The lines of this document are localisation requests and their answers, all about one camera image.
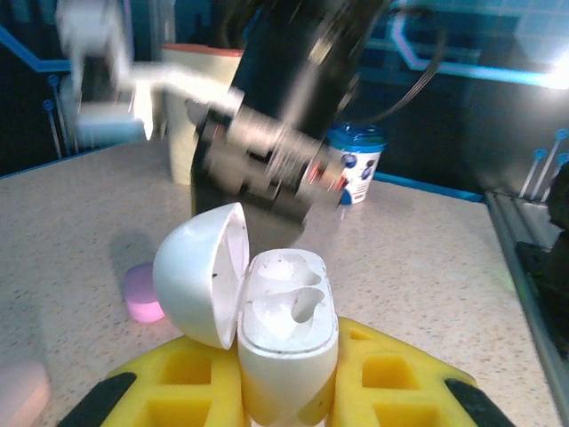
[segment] black cable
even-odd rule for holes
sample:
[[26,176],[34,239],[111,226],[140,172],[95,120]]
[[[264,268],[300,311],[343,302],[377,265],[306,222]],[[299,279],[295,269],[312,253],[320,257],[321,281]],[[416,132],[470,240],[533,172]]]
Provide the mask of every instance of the black cable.
[[[423,6],[402,6],[394,7],[389,11],[389,15],[415,15],[420,17],[427,17],[434,19],[434,13],[427,7]],[[366,118],[356,118],[356,119],[345,119],[341,118],[343,121],[347,121],[353,124],[369,125],[373,123],[380,122],[384,118],[392,115],[396,111],[399,111],[402,107],[407,105],[417,94],[422,91],[429,81],[435,76],[440,67],[443,59],[445,58],[445,48],[446,48],[447,32],[446,28],[437,28],[437,44],[435,46],[435,53],[429,65],[423,71],[421,77],[417,82],[409,89],[403,98],[396,102],[393,106],[388,109],[383,110],[372,117]]]

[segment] yellow foam block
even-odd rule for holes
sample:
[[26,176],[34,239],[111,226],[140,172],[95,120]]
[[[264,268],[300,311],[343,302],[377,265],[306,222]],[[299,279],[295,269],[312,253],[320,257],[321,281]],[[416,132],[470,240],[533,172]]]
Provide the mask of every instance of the yellow foam block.
[[353,320],[340,321],[332,427],[477,427],[445,385],[474,379]]
[[[136,381],[103,427],[242,427],[236,348],[217,350],[181,337],[119,367]],[[446,379],[476,386],[472,377],[429,354],[347,318],[340,319],[334,396],[326,388],[301,412],[315,424],[330,407],[332,427],[476,427],[446,388]]]

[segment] dark background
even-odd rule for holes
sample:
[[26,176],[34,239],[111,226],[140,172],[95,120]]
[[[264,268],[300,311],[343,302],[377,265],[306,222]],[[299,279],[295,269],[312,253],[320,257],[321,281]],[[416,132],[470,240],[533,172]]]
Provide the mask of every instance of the dark background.
[[[148,7],[144,0],[131,1],[136,57],[147,60]],[[435,8],[449,29],[445,66],[427,90],[382,123],[389,146],[378,170],[473,192],[497,189],[519,195],[525,188],[522,196],[540,199],[564,159],[559,155],[569,151],[569,138],[560,138],[569,127],[569,91],[511,82],[528,72],[552,71],[564,54],[569,62],[569,0],[421,4]],[[56,101],[49,82],[57,83],[57,77],[68,73],[58,62],[63,58],[53,25],[54,6],[55,0],[0,5],[1,175],[58,160],[55,143],[63,157],[77,154],[73,141],[67,141],[65,149],[57,109],[52,111],[57,140],[44,109],[46,100]],[[175,10],[177,40],[199,43],[209,24],[207,0],[178,0]],[[392,28],[393,20],[380,20],[373,31],[349,109],[353,117],[389,107],[421,74],[405,62],[405,47],[393,42]],[[416,58],[432,56],[435,34],[428,23],[407,21],[404,35]],[[506,75],[502,81],[474,78],[481,67],[505,69]]]

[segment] speckled countertop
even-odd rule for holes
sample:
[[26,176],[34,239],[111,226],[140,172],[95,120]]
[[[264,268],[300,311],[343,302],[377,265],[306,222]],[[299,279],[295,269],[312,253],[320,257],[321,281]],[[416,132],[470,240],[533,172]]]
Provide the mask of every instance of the speckled countertop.
[[[119,282],[190,216],[164,147],[123,146],[0,181],[0,363],[51,377],[53,426],[111,369],[179,335],[126,313]],[[253,254],[321,255],[338,314],[472,374],[518,427],[560,425],[484,205],[373,183],[362,205],[311,210],[300,235],[247,212]]]

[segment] blue light strip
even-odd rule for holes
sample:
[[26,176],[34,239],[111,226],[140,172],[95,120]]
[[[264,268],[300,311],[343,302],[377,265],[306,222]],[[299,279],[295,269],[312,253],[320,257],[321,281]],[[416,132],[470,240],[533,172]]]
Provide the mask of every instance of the blue light strip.
[[[429,61],[418,57],[411,43],[405,38],[404,27],[405,16],[396,16],[393,28],[391,29],[391,38],[397,46],[397,49],[403,57],[407,67],[415,71],[424,71],[429,65]],[[443,62],[438,69],[438,73],[450,76],[470,77],[480,80],[493,80],[495,82],[551,87],[551,75],[549,74],[533,73],[530,71],[521,71],[509,68]]]
[[6,46],[8,50],[36,73],[68,73],[71,70],[68,60],[40,60],[1,25],[0,43]]
[[428,193],[440,194],[442,196],[459,198],[460,200],[466,200],[468,202],[484,202],[484,196],[481,194],[471,193],[470,191],[462,191],[461,189],[449,189],[448,187],[441,187],[440,185],[435,184],[427,184],[426,182],[410,180],[409,178],[389,175],[387,173],[376,172],[373,174],[373,180],[388,182],[390,184],[400,185],[401,187],[407,187],[409,189],[420,189],[422,191],[427,191]]

